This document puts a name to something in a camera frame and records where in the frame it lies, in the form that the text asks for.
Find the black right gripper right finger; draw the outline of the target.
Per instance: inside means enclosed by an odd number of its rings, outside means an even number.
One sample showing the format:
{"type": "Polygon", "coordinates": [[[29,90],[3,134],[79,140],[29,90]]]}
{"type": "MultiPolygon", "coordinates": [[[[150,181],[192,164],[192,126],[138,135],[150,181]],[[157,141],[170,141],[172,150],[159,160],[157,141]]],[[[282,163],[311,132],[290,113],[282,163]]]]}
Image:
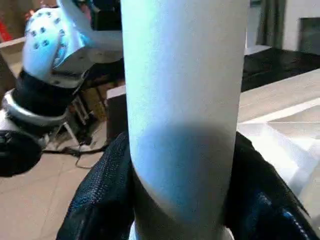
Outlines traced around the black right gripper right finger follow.
{"type": "Polygon", "coordinates": [[[318,240],[302,203],[254,148],[236,133],[224,224],[236,240],[318,240]]]}

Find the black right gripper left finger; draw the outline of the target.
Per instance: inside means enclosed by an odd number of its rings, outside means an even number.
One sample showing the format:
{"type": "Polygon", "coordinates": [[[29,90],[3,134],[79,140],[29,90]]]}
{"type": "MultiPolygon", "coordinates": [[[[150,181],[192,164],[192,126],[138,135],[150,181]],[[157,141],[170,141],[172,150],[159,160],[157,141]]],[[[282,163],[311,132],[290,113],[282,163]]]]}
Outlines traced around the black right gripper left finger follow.
{"type": "Polygon", "coordinates": [[[79,184],[58,240],[127,240],[134,221],[129,136],[122,132],[79,184]]]}

